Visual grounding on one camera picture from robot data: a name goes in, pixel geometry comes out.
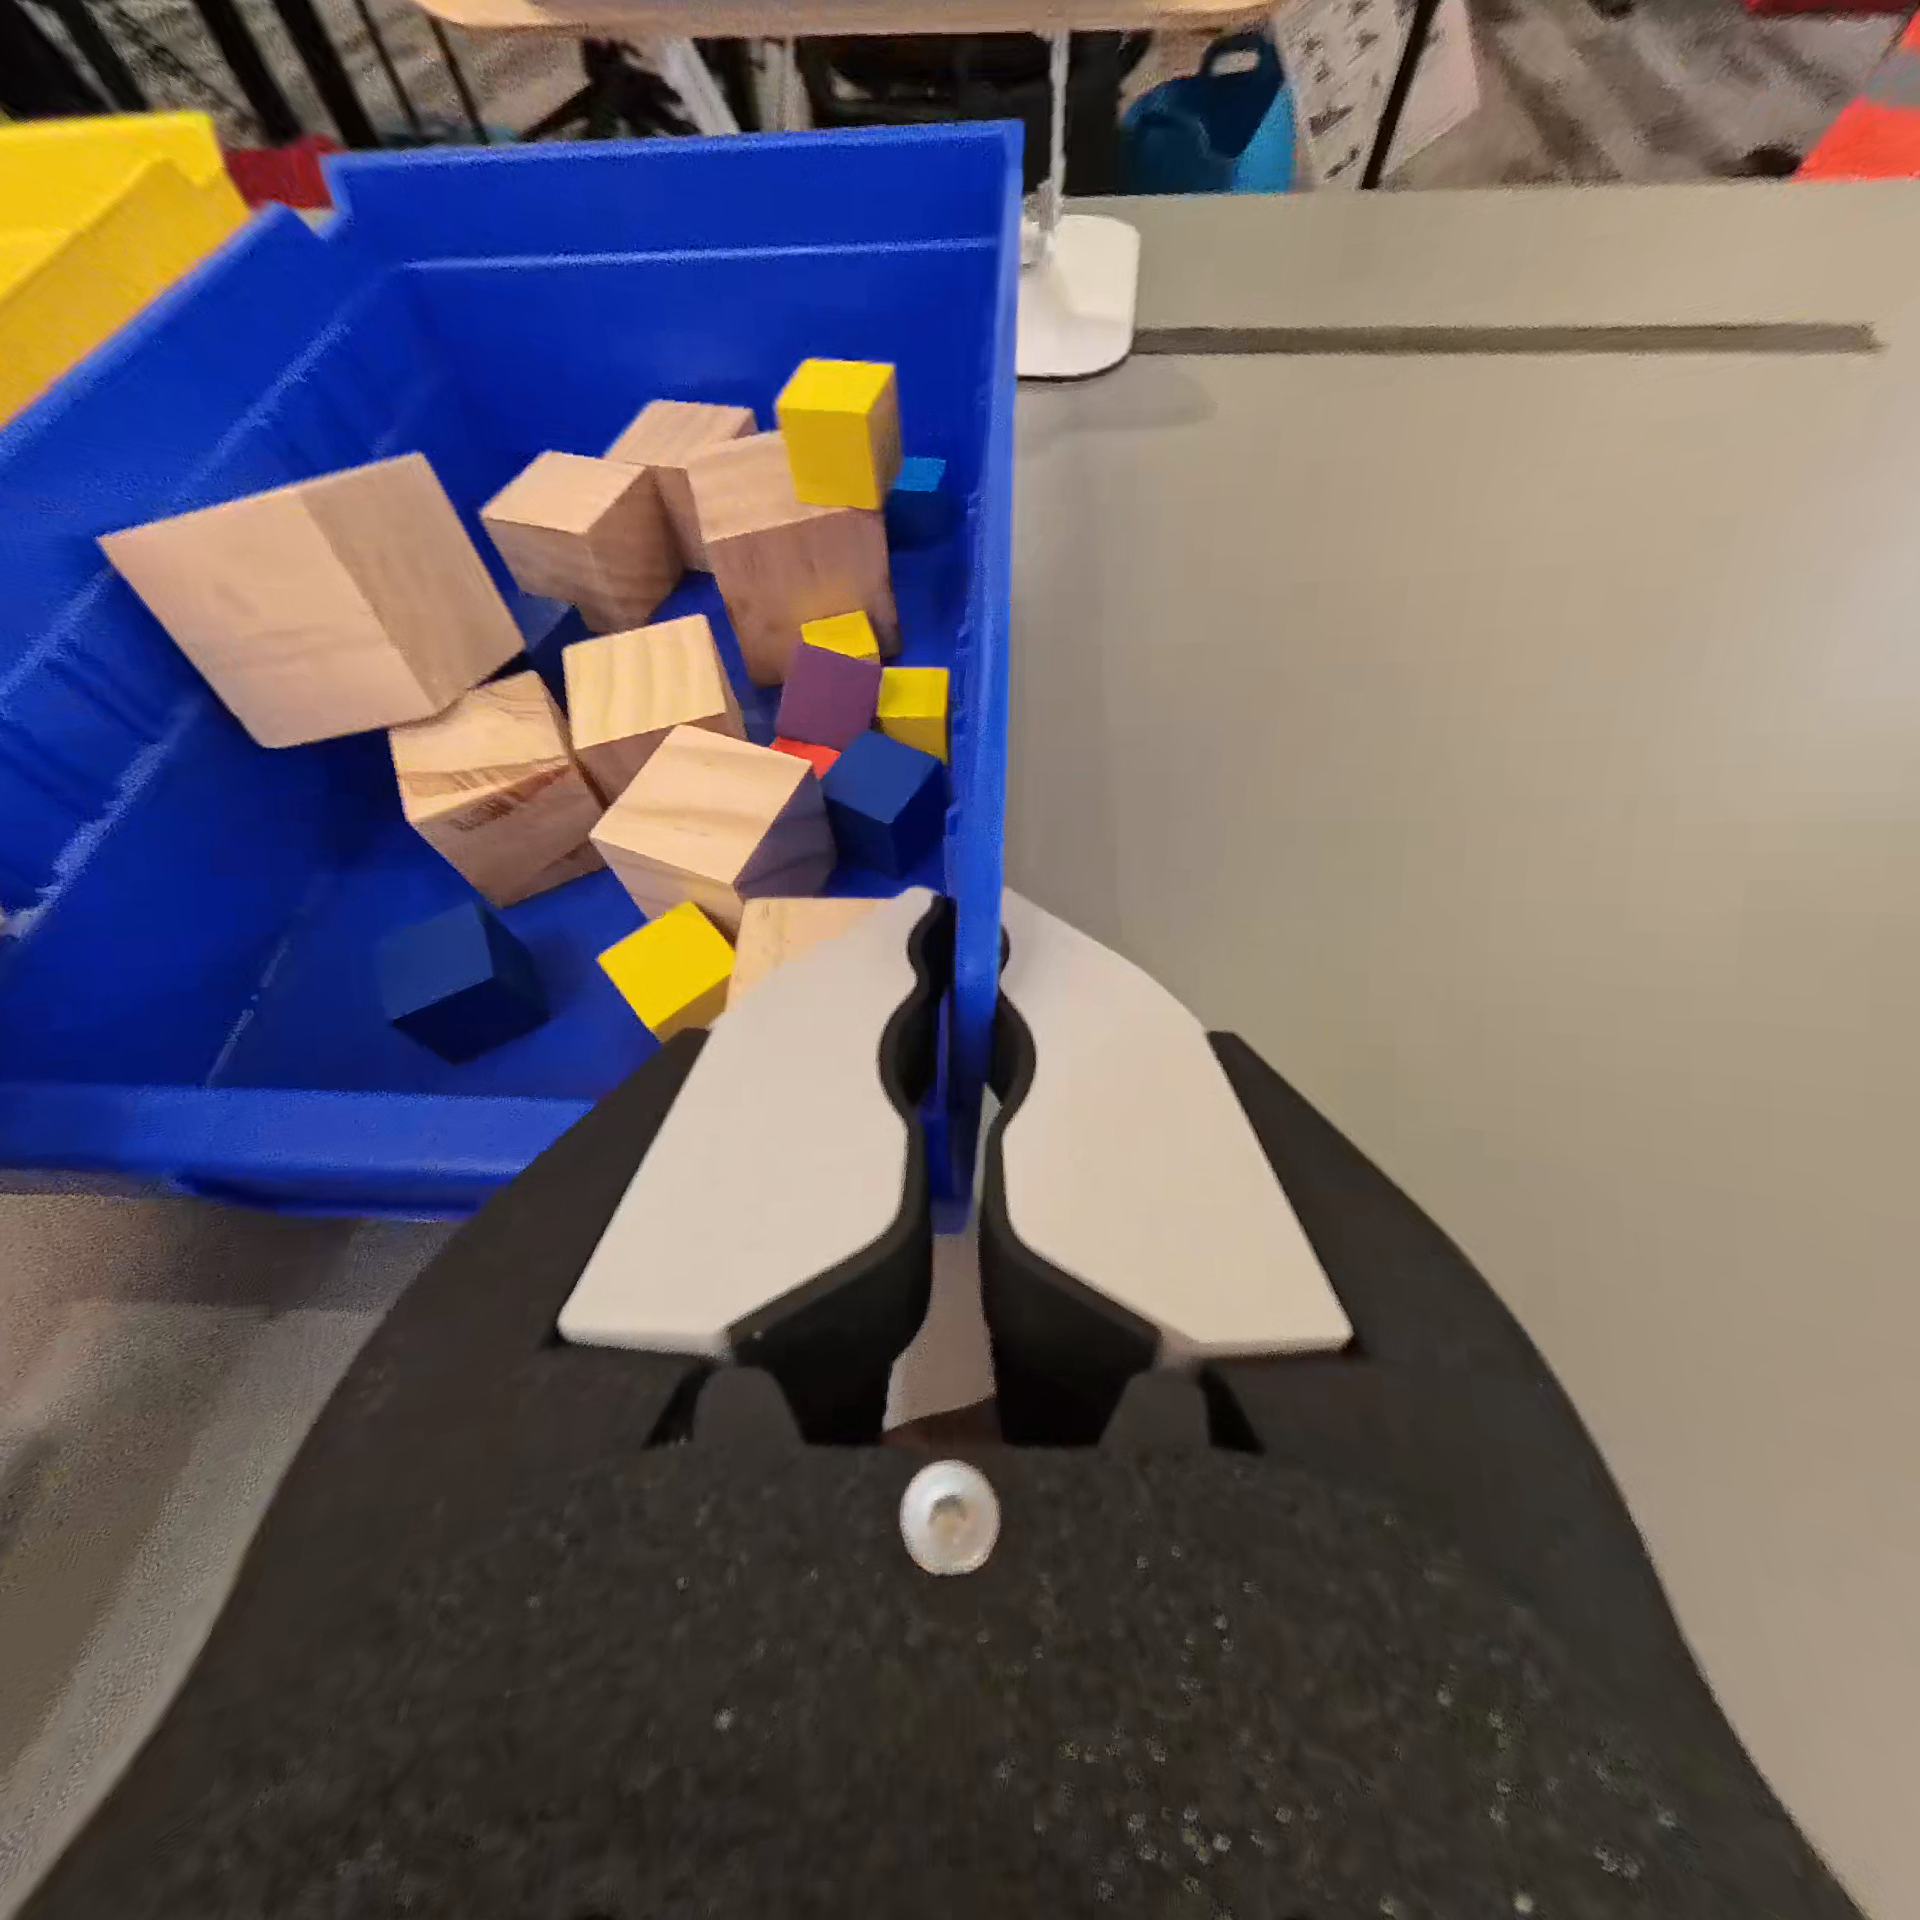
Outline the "wooden sign board on stand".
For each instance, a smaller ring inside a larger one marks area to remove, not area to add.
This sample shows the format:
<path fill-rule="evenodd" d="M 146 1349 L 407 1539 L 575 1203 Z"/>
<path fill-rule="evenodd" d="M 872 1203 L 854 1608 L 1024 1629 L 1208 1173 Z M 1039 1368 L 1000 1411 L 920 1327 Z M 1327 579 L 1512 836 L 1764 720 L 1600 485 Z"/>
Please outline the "wooden sign board on stand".
<path fill-rule="evenodd" d="M 1233 32 L 1269 10 L 1253 3 L 423 3 L 438 25 L 466 32 L 577 40 L 1042 37 L 1050 130 L 1038 210 L 1024 218 L 1015 355 L 1021 380 L 1104 376 L 1135 343 L 1137 232 L 1122 219 L 1065 209 L 1069 37 Z"/>

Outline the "pile of wooden cubes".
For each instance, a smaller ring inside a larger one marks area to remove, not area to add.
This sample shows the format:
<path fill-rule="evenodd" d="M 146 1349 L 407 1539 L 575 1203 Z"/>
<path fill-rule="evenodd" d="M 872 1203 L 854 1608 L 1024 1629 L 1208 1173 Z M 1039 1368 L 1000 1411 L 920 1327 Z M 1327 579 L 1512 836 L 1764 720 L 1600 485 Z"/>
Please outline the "pile of wooden cubes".
<path fill-rule="evenodd" d="M 838 931 L 837 873 L 938 842 L 952 672 L 906 639 L 952 492 L 904 460 L 895 370 L 806 359 L 775 401 L 648 401 L 478 514 L 510 586 L 583 624 L 535 666 L 423 452 L 102 536 L 111 571 L 270 752 L 384 737 L 402 821 L 476 906 L 397 933 L 390 1021 L 458 1064 L 544 1020 L 505 907 L 598 873 L 639 929 L 598 969 L 658 1041 Z"/>

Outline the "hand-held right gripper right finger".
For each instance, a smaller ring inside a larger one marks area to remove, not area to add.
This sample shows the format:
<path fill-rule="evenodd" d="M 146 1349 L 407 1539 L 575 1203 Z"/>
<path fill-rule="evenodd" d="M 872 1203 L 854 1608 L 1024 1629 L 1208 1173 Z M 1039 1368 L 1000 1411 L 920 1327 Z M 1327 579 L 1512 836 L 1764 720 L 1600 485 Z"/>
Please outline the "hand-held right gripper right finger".
<path fill-rule="evenodd" d="M 981 1184 L 996 1355 L 1193 1369 L 1344 1352 L 1352 1321 L 1201 1021 L 1018 893 L 1000 925 Z"/>

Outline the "blue plastic bin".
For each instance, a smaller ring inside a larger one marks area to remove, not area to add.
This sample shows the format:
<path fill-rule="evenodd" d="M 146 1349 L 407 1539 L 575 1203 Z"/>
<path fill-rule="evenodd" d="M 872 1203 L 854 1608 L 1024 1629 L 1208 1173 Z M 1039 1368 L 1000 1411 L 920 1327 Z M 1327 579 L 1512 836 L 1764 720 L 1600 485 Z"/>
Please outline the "blue plastic bin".
<path fill-rule="evenodd" d="M 813 356 L 895 365 L 946 540 L 895 563 L 903 651 L 950 671 L 954 903 L 934 1173 L 992 1057 L 1015 508 L 1018 136 L 934 129 L 350 155 L 5 428 L 5 1188 L 462 1216 L 650 1052 L 596 955 L 610 873 L 508 907 L 549 1020 L 442 1064 L 377 952 L 471 890 L 402 818 L 381 733 L 258 747 L 98 538 L 420 452 L 478 509 L 647 401 L 759 416 Z"/>

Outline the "red bag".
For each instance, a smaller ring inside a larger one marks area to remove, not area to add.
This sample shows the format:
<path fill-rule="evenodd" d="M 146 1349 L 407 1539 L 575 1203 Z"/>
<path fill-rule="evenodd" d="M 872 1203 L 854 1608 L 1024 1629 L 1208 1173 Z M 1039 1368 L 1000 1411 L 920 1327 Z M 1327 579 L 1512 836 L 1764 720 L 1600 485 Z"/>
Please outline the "red bag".
<path fill-rule="evenodd" d="M 302 136 L 280 146 L 223 149 L 223 168 L 249 209 L 332 210 L 325 168 L 343 153 L 328 136 Z"/>

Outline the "orange traffic cone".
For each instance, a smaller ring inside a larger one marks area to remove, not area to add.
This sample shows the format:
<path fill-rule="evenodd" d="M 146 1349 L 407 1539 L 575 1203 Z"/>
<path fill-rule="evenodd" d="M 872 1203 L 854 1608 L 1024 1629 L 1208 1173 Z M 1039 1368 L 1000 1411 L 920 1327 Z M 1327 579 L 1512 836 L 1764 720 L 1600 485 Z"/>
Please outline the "orange traffic cone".
<path fill-rule="evenodd" d="M 1794 169 L 1796 181 L 1860 184 L 1918 178 L 1918 60 L 1897 49 L 1832 120 Z"/>

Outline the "printed paper on black stand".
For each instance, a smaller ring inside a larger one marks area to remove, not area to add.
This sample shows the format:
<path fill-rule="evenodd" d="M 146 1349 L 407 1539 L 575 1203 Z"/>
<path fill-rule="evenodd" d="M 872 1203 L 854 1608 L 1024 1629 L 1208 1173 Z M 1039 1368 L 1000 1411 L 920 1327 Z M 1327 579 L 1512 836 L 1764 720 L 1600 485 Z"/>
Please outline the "printed paper on black stand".
<path fill-rule="evenodd" d="M 1295 191 L 1359 184 L 1412 13 L 1412 3 L 1286 3 L 1271 17 L 1293 111 Z M 1462 129 L 1478 106 L 1470 8 L 1436 5 L 1382 177 Z"/>

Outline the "yellow plastic bin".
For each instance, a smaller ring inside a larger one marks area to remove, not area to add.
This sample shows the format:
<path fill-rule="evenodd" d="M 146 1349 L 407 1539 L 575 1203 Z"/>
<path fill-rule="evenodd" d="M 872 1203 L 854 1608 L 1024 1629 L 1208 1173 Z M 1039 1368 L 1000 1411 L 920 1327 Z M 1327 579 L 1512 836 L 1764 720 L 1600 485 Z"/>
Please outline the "yellow plastic bin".
<path fill-rule="evenodd" d="M 1 421 L 249 221 L 204 113 L 1 125 Z"/>

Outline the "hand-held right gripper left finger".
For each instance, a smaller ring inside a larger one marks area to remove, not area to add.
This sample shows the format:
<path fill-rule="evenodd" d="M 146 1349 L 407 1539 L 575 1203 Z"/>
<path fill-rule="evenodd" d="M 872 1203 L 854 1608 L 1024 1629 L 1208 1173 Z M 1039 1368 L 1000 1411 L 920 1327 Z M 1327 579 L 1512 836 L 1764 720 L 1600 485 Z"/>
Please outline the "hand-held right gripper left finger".
<path fill-rule="evenodd" d="M 946 911 L 910 885 L 719 1015 L 560 1309 L 568 1346 L 727 1359 L 897 1223 Z"/>

